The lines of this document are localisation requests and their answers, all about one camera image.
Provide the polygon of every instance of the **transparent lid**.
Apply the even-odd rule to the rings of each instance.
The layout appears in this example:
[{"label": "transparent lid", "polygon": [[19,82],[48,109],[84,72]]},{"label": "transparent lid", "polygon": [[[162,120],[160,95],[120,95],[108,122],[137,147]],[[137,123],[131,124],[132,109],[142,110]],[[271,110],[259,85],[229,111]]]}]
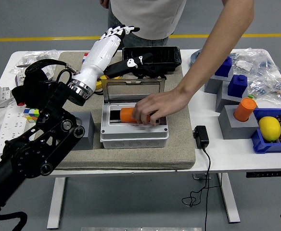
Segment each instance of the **transparent lid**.
[{"label": "transparent lid", "polygon": [[133,103],[164,91],[165,79],[103,79],[105,103]]}]

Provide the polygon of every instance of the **robotic arm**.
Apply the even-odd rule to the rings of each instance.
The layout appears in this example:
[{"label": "robotic arm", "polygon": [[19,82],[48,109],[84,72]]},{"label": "robotic arm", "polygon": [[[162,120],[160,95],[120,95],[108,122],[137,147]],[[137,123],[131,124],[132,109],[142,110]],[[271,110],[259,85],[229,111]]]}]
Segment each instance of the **robotic arm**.
[{"label": "robotic arm", "polygon": [[[24,84],[12,93],[18,104],[39,109],[39,117],[32,129],[5,142],[0,161],[0,210],[26,178],[51,174],[84,136],[84,128],[62,108],[66,100],[82,106],[95,91],[100,76],[113,78],[127,74],[152,57],[148,53],[108,66],[124,35],[137,30],[133,26],[110,28],[95,42],[79,72],[65,62],[51,59],[37,61],[26,69]],[[62,72],[56,81],[47,79],[42,68],[52,64],[65,66],[62,72],[70,74],[66,84],[58,79]],[[31,141],[30,137],[38,131],[43,134]],[[0,215],[0,220],[16,217],[21,221],[14,230],[21,230],[26,214]]]}]

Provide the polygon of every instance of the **blue bin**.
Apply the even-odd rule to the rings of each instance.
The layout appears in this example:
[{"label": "blue bin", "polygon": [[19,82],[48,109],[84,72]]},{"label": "blue bin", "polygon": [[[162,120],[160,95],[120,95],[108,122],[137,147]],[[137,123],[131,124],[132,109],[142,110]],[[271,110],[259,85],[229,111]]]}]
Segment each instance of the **blue bin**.
[{"label": "blue bin", "polygon": [[[281,108],[256,108],[254,115],[257,121],[265,116],[276,117],[281,115]],[[259,128],[254,132],[251,139],[253,141],[253,150],[257,154],[281,153],[281,143],[265,143]]]}]

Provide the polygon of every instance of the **yellow lemon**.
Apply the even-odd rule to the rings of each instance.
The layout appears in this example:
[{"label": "yellow lemon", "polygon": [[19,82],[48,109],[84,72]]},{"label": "yellow lemon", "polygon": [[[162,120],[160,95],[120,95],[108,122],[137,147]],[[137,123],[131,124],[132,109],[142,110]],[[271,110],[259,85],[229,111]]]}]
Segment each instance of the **yellow lemon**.
[{"label": "yellow lemon", "polygon": [[281,135],[281,125],[274,117],[262,117],[258,124],[261,135],[266,141],[273,142]]}]

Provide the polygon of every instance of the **human arm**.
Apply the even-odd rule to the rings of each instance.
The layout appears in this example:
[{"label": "human arm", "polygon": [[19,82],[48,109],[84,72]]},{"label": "human arm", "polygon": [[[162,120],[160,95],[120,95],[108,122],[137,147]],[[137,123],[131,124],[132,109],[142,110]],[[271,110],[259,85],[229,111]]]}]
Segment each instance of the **human arm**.
[{"label": "human arm", "polygon": [[182,81],[171,91],[151,94],[139,101],[132,116],[147,124],[186,107],[192,96],[225,61],[254,18],[254,0],[222,0],[224,8],[197,57]]},{"label": "human arm", "polygon": [[110,0],[100,0],[100,5],[106,9],[108,9],[108,4]]}]

